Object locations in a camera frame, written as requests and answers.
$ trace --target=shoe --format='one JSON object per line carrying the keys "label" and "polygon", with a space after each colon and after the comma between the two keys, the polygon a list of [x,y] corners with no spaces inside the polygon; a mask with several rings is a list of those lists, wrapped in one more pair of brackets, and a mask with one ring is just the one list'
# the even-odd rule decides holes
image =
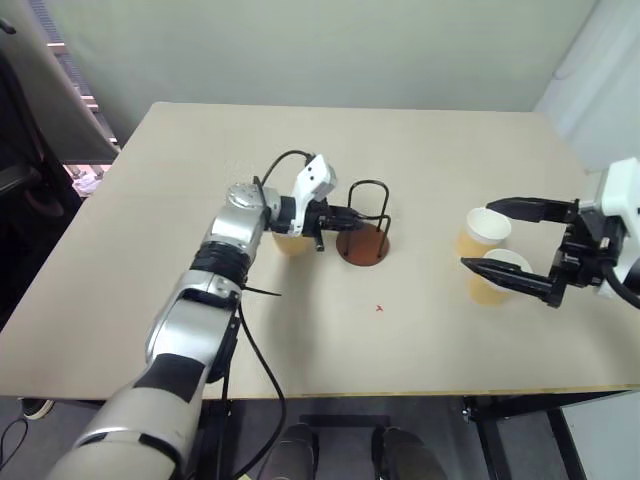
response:
{"label": "shoe", "polygon": [[376,478],[447,480],[435,455],[413,433],[395,427],[374,430],[371,459]]}
{"label": "shoe", "polygon": [[318,467],[318,437],[308,425],[287,428],[273,446],[258,480],[313,480]]}
{"label": "shoe", "polygon": [[28,420],[39,420],[44,418],[51,411],[54,405],[53,400],[42,400],[39,398],[21,398],[22,415]]}

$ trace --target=brown base plate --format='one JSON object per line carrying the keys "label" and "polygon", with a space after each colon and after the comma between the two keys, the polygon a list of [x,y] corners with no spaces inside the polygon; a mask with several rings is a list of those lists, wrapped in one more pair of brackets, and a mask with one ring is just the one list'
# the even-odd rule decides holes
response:
{"label": "brown base plate", "polygon": [[[384,245],[380,256],[378,251],[380,243],[384,239]],[[353,232],[340,232],[336,239],[336,248],[342,258],[352,265],[370,267],[384,260],[389,253],[389,239],[384,238],[384,231],[378,230],[375,225],[366,223],[361,230]]]}

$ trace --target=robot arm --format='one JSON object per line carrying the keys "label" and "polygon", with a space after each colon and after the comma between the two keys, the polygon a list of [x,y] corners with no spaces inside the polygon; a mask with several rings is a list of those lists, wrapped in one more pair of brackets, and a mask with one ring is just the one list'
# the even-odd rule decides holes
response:
{"label": "robot arm", "polygon": [[158,316],[146,345],[146,370],[120,389],[54,467],[49,480],[161,480],[185,473],[202,393],[223,376],[236,344],[235,318],[262,233],[313,236],[362,226],[352,209],[328,205],[333,169],[315,157],[294,196],[236,184],[207,231],[191,267]]}
{"label": "robot arm", "polygon": [[588,180],[584,198],[574,202],[513,197],[487,205],[517,220],[567,225],[548,276],[490,259],[463,258],[462,263],[552,307],[560,306],[567,285],[573,285],[594,286],[606,296],[615,292],[640,308],[640,162],[615,162]]}

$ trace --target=black cable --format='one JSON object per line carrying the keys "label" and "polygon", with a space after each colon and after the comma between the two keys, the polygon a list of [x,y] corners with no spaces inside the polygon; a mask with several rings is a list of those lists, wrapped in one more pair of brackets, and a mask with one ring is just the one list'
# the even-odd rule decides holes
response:
{"label": "black cable", "polygon": [[631,290],[625,287],[622,282],[616,276],[616,272],[613,270],[613,264],[611,262],[604,262],[601,264],[602,273],[604,273],[604,278],[614,292],[616,292],[623,300],[632,306],[640,309],[640,297],[635,295]]}
{"label": "black cable", "polygon": [[309,160],[309,159],[312,158],[312,155],[310,153],[303,152],[302,150],[289,150],[289,151],[284,152],[282,155],[280,155],[278,158],[276,158],[273,161],[273,163],[271,164],[271,166],[267,170],[267,173],[264,174],[264,177],[262,177],[262,185],[267,183],[267,179],[269,178],[269,175],[271,175],[271,172],[273,172],[274,168],[276,168],[278,166],[278,164],[283,159],[287,158],[289,155],[302,155],[305,158],[305,160]]}
{"label": "black cable", "polygon": [[270,295],[272,297],[281,297],[282,296],[281,293],[270,292],[268,290],[260,290],[259,288],[247,287],[246,285],[244,287],[242,287],[242,289],[246,290],[247,292],[261,293],[263,295]]}
{"label": "black cable", "polygon": [[220,472],[222,472],[222,443],[224,442],[224,429],[227,426],[227,399],[229,397],[229,377],[231,376],[231,358],[227,362],[227,366],[224,369],[224,380],[222,381],[222,396],[220,401],[222,402],[223,417],[220,422],[220,437],[218,438],[218,446],[216,448],[216,480],[220,480]]}
{"label": "black cable", "polygon": [[[17,423],[23,423],[24,424],[24,432],[22,433],[22,438],[18,442],[18,445],[16,445],[16,448],[13,449],[13,452],[11,452],[11,454],[5,460],[4,459],[4,439],[7,436],[7,433],[9,432],[9,430],[11,430],[11,427],[16,425]],[[4,469],[4,467],[7,466],[9,461],[18,452],[18,449],[24,443],[25,438],[27,438],[27,433],[28,432],[29,432],[29,423],[24,418],[17,418],[16,420],[14,420],[13,422],[11,422],[9,425],[7,425],[5,427],[4,432],[2,432],[2,437],[0,437],[0,472]]]}
{"label": "black cable", "polygon": [[267,442],[262,446],[262,448],[258,450],[258,453],[256,453],[253,456],[253,458],[249,460],[249,462],[247,462],[247,464],[244,467],[242,467],[240,470],[238,470],[236,473],[234,473],[231,476],[231,480],[238,480],[245,473],[251,470],[260,461],[262,457],[264,457],[264,455],[271,449],[273,444],[276,443],[276,440],[278,439],[278,437],[280,436],[284,428],[285,420],[287,419],[287,404],[284,398],[284,394],[280,389],[278,380],[276,380],[275,375],[271,371],[271,368],[269,368],[269,365],[267,364],[266,360],[262,356],[262,353],[260,352],[258,345],[256,345],[256,342],[253,339],[251,332],[249,331],[249,327],[247,326],[247,322],[245,321],[244,313],[242,311],[242,304],[238,305],[238,314],[240,316],[240,323],[242,324],[244,333],[247,336],[247,340],[249,340],[249,344],[251,345],[251,348],[253,348],[253,351],[255,352],[256,357],[258,357],[258,360],[262,364],[264,371],[267,373],[267,375],[269,376],[269,380],[271,380],[271,383],[273,384],[273,388],[275,388],[278,394],[278,400],[280,403],[280,420],[278,421],[278,425],[276,426],[276,429],[271,434],[271,437],[269,437],[269,440],[267,440]]}
{"label": "black cable", "polygon": [[265,223],[268,225],[269,221],[271,220],[271,209],[267,206],[267,199],[264,196],[262,181],[254,175],[253,184],[258,187],[258,193],[260,193],[260,200],[262,201],[262,215],[264,216]]}

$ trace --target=metal frame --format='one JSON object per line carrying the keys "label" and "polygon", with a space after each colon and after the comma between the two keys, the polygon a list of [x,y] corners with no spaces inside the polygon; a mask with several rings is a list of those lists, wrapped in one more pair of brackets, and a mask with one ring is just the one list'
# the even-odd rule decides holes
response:
{"label": "metal frame", "polygon": [[558,450],[569,480],[587,480],[573,443],[562,407],[625,393],[590,392],[520,395],[515,397],[464,397],[462,414],[476,424],[485,463],[491,480],[511,480],[511,469],[500,438],[498,422],[520,415],[547,412]]}
{"label": "metal frame", "polygon": [[[391,228],[391,217],[387,215],[385,212],[387,210],[387,203],[389,203],[389,187],[387,187],[380,180],[358,180],[351,184],[349,187],[349,197],[347,200],[347,208],[351,208],[351,200],[353,198],[353,191],[359,187],[360,185],[377,185],[384,190],[384,201],[382,202],[382,210],[379,215],[360,215],[362,220],[378,220],[378,225],[376,226],[376,232],[379,232],[382,227],[382,220],[386,220],[387,223],[384,227],[384,236],[382,240],[380,240],[380,246],[378,247],[378,258],[382,256],[382,249],[384,248],[384,242],[387,241],[387,237],[389,236],[389,229]],[[347,232],[347,245],[345,246],[343,255],[345,257],[349,256],[349,248],[351,247],[351,232]]]}
{"label": "metal frame", "polygon": [[376,428],[390,427],[388,415],[300,415],[300,423],[313,428]]}

